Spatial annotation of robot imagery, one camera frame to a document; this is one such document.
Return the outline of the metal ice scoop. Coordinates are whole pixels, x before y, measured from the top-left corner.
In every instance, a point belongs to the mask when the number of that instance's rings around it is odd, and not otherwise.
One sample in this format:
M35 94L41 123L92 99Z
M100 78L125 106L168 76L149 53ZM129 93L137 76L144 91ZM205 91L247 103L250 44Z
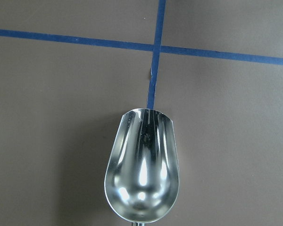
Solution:
M105 197L112 210L133 226L156 222L174 206L179 184L172 120L147 108L125 113L104 179Z

